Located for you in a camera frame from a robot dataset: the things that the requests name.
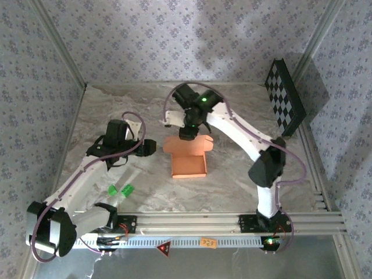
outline open box flap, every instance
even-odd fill
[[[202,156],[204,152],[213,149],[213,138],[208,135],[198,135],[193,141],[183,141],[178,136],[167,137],[163,151],[173,157]]]

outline triangle warning label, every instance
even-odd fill
[[[170,249],[170,241],[160,244],[156,247],[161,253],[163,253],[166,257],[169,257],[169,249]]]

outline black and white checkerboard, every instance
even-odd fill
[[[284,60],[274,60],[265,86],[283,136],[291,136],[306,116]]]

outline orange label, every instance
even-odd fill
[[[217,248],[217,240],[202,237],[202,239],[200,241],[200,246],[216,249]]]

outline blue floral wallpaper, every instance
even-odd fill
[[[26,1],[0,2],[0,278],[26,252],[26,209],[50,194],[82,94]]]
[[[44,0],[88,83],[264,81],[291,70],[327,0]]]
[[[298,91],[365,278],[372,278],[372,3],[347,1]]]

